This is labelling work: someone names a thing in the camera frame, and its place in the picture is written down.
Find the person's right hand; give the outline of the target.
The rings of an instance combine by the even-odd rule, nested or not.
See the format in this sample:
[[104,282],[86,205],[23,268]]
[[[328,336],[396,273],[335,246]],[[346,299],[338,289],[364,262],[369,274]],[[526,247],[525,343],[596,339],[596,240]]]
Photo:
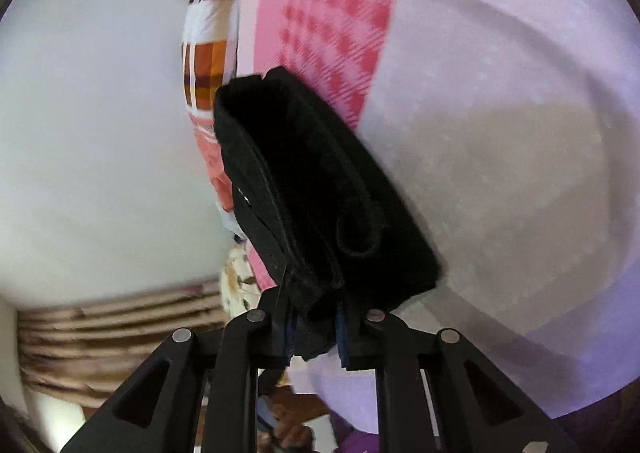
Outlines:
[[277,424],[272,433],[257,436],[258,452],[313,452],[314,432],[310,421],[329,414],[329,408],[318,395],[299,395],[290,386],[280,386],[269,395],[269,410]]

